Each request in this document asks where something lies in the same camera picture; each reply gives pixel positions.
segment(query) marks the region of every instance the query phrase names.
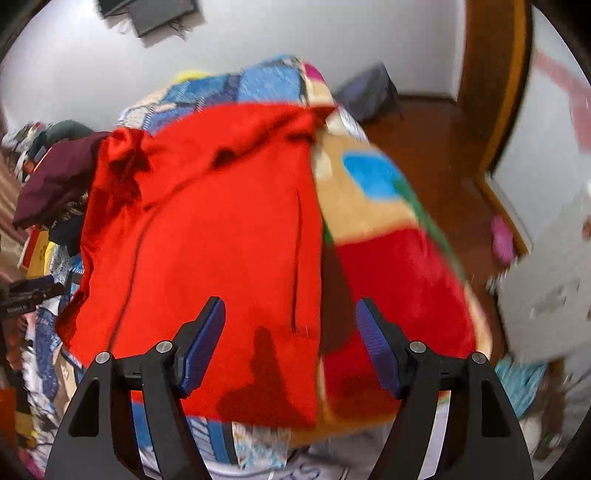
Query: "black bag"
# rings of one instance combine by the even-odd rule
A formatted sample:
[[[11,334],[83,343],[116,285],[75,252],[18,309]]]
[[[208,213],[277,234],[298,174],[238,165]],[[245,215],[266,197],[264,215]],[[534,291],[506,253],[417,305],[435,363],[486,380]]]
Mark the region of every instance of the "black bag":
[[[358,122],[371,120],[385,111],[399,111],[398,91],[386,66],[378,63],[340,87],[334,99]]]

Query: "white wall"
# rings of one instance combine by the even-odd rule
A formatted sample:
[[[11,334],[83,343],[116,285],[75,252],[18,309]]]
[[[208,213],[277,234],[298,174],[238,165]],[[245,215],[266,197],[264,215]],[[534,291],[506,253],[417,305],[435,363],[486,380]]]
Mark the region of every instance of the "white wall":
[[[533,11],[534,49],[589,85],[552,24],[538,9]],[[534,62],[517,121],[492,175],[495,189],[508,202],[508,211],[523,227],[526,243],[535,247],[535,240],[589,179],[591,153],[578,145],[571,96]]]
[[[0,71],[10,128],[74,118],[111,129],[180,70],[220,73],[284,53],[310,60],[330,87],[381,60],[401,92],[457,94],[457,0],[200,0],[204,23],[186,41],[168,27],[136,38],[95,3],[52,0],[17,38]]]
[[[457,100],[462,82],[464,52],[466,50],[466,0],[456,0],[456,41],[452,68],[452,85],[450,93]]]

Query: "red cloth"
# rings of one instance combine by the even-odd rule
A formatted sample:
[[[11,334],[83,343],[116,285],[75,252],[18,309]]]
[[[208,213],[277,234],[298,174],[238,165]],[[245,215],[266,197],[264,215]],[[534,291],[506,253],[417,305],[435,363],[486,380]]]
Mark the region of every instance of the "red cloth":
[[[90,191],[80,290],[56,325],[66,348],[84,365],[105,349],[144,353],[219,296],[225,328],[185,413],[313,425],[322,217],[310,145],[331,111],[228,105],[154,137],[113,132]]]
[[[371,297],[384,318],[409,340],[440,355],[467,357],[476,348],[463,286],[421,230],[410,228],[336,247],[355,302]],[[383,390],[357,330],[346,345],[323,357],[326,395],[344,418],[397,409]]]

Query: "colorful blanket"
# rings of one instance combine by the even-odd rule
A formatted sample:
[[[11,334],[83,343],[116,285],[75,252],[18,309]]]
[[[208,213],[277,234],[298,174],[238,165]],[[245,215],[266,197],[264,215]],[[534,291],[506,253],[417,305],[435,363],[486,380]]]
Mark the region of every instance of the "colorful blanket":
[[[313,66],[281,57],[240,73],[188,80],[155,92],[123,111],[119,125],[155,134],[172,121],[226,102],[333,105]],[[294,447],[395,417],[398,403],[380,387],[355,328],[354,305],[362,296],[372,297],[385,318],[401,325],[409,338],[440,354],[467,356],[475,349],[490,354],[486,322],[462,269],[402,172],[338,106],[317,139],[311,165],[325,222],[317,424],[290,430],[190,417],[206,461],[280,468]],[[71,293],[81,265],[63,255],[56,248],[52,273],[69,282]],[[39,421],[38,427],[47,445],[83,373],[53,330],[55,315],[68,299],[41,306],[37,323],[43,328],[36,331],[35,355],[28,361],[28,383],[41,403],[45,428]],[[143,406],[133,406],[142,456],[153,464]],[[44,468],[48,447],[35,454]]]

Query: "metal bolt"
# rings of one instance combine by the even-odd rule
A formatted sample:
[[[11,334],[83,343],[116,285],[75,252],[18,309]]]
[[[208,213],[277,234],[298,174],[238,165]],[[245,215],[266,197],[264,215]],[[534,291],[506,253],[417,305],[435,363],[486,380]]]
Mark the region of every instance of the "metal bolt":
[[[156,350],[158,353],[166,353],[171,351],[172,347],[173,344],[168,340],[165,340],[164,342],[160,342],[158,345],[156,345]]]
[[[98,364],[104,364],[109,358],[111,358],[109,352],[101,352],[96,356],[95,360]]]
[[[480,352],[474,352],[472,354],[472,360],[474,360],[477,364],[482,365],[486,362],[486,355]]]
[[[427,347],[424,343],[415,340],[414,342],[410,342],[410,349],[415,353],[424,353]]]

